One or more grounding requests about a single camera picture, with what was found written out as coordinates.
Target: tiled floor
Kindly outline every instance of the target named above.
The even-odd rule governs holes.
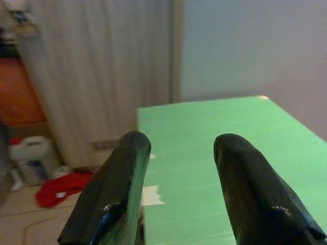
[[[12,192],[0,209],[0,245],[55,245],[78,195],[55,208],[37,206],[34,195],[40,187]]]

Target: curtain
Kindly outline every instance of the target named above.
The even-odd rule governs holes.
[[[37,35],[19,49],[64,159],[98,165],[171,98],[171,1],[30,0]]]

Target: white plastic jug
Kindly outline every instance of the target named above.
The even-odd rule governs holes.
[[[10,156],[29,185],[42,184],[60,167],[52,142],[43,136],[23,139],[20,144],[10,147]]]

